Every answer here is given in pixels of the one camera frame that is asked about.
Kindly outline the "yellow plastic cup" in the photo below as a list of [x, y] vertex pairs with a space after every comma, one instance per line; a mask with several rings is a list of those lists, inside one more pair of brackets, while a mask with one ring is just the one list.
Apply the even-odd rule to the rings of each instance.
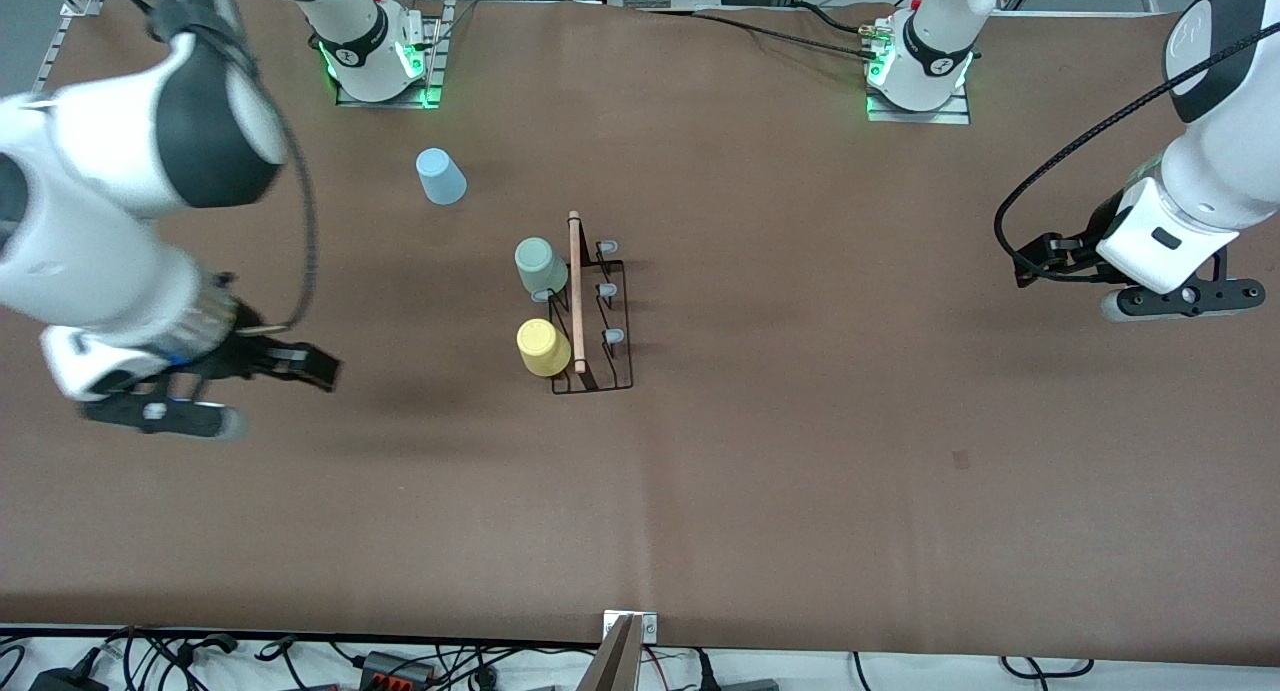
[[516, 344], [525, 367], [539, 377], [556, 377], [573, 363], [571, 340], [549, 319], [521, 322]]

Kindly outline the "pale green plastic cup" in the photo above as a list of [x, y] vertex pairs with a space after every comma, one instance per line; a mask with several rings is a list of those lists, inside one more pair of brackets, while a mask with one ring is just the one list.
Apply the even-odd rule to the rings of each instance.
[[515, 264], [530, 296], [556, 296], [570, 282], [570, 267], [544, 237], [526, 237], [515, 248]]

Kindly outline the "black wire cup holder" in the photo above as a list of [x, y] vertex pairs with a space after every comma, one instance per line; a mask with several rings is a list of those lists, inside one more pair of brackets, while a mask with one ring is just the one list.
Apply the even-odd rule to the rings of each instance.
[[547, 321], [568, 344], [568, 360], [547, 377], [556, 395], [621, 392], [635, 386], [628, 276], [613, 239], [591, 241], [582, 216], [568, 212], [567, 282], [544, 290]]

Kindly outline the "light blue plastic cup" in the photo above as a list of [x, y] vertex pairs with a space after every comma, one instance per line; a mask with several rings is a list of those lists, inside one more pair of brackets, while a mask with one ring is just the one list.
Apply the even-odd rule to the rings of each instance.
[[443, 148], [421, 150], [415, 159], [415, 170], [431, 203], [457, 203], [467, 191], [467, 179], [461, 168]]

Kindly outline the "black orange connector box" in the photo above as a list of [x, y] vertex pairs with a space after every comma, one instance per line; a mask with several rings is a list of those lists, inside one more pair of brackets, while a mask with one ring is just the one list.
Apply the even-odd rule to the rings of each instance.
[[436, 678], [434, 665], [389, 653], [372, 651], [357, 660], [358, 691], [428, 691]]

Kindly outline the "black power adapter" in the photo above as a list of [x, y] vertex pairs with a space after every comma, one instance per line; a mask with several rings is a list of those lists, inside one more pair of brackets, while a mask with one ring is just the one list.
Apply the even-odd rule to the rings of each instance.
[[69, 668], [52, 668], [41, 671], [28, 691], [110, 691], [110, 688], [84, 673]]

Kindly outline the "brown table cover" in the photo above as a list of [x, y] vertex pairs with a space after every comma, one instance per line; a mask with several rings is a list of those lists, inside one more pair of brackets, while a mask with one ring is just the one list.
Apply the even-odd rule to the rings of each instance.
[[[969, 125], [690, 17], [484, 3], [438, 109], [335, 107], [239, 0], [316, 184], [297, 335], [335, 392], [210, 386], [205, 441], [81, 418], [0, 308], [0, 623], [1280, 664], [1280, 299], [1108, 322], [991, 221], [1161, 81], [1174, 17], [996, 17]], [[463, 198], [431, 203], [443, 148]], [[635, 386], [556, 395], [515, 264], [568, 212], [628, 276]]]

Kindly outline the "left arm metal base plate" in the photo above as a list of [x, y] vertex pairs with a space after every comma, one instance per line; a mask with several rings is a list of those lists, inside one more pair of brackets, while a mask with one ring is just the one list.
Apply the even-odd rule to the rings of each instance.
[[881, 90], [867, 90], [867, 116], [869, 122], [937, 123], [937, 125], [969, 125], [972, 122], [966, 84], [961, 82], [941, 107], [928, 111], [910, 111], [895, 106]]

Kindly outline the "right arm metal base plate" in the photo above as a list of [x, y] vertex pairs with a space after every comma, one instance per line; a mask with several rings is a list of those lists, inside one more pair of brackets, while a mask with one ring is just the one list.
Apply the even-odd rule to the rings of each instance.
[[326, 56], [335, 102], [343, 107], [439, 107], [451, 59], [454, 0], [444, 0], [438, 12], [426, 15], [392, 0], [381, 0], [379, 6], [394, 24], [365, 67], [340, 67], [337, 58]]

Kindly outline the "grey tapered post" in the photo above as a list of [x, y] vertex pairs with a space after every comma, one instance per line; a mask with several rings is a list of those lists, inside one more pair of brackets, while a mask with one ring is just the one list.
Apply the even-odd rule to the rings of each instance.
[[641, 613], [616, 614], [575, 691], [636, 691], [644, 624]]

